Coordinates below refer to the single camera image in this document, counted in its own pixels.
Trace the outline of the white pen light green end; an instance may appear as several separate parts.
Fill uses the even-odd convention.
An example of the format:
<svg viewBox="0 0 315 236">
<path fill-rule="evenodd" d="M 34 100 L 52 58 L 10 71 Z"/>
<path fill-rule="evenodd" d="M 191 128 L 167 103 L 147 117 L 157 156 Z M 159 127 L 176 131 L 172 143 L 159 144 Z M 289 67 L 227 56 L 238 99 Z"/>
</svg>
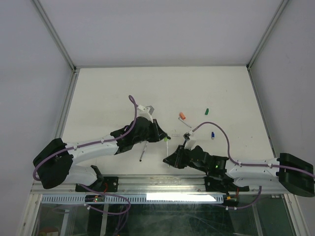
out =
<svg viewBox="0 0 315 236">
<path fill-rule="evenodd" d="M 166 143 L 166 157 L 168 157 L 169 156 L 169 147 L 168 147 L 168 140 L 167 139 L 166 139 L 165 143 Z"/>
</svg>

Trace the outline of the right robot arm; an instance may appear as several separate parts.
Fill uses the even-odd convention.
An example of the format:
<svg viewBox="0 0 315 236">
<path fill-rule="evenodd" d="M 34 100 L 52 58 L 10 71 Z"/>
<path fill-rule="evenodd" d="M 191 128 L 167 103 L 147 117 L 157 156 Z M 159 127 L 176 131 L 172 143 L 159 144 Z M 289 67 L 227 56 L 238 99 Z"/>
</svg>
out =
<svg viewBox="0 0 315 236">
<path fill-rule="evenodd" d="M 210 155 L 200 146 L 179 145 L 163 162 L 176 169 L 190 167 L 204 172 L 207 192 L 249 192 L 262 188 L 271 192 L 314 197 L 314 167 L 289 153 L 262 162 L 242 163 L 228 157 Z"/>
</svg>

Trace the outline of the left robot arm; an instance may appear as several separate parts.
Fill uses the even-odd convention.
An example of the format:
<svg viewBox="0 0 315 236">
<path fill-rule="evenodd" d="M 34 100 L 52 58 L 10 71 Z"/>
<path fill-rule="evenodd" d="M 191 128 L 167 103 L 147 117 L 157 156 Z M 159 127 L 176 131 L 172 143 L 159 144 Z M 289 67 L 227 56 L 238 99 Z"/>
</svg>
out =
<svg viewBox="0 0 315 236">
<path fill-rule="evenodd" d="M 81 162 L 121 154 L 132 150 L 135 144 L 156 143 L 167 137 L 156 119 L 149 121 L 145 117 L 137 117 L 131 124 L 88 143 L 67 144 L 56 138 L 33 160 L 33 178 L 40 181 L 44 189 L 72 183 L 97 191 L 103 186 L 101 172 L 95 165 L 80 166 Z"/>
</svg>

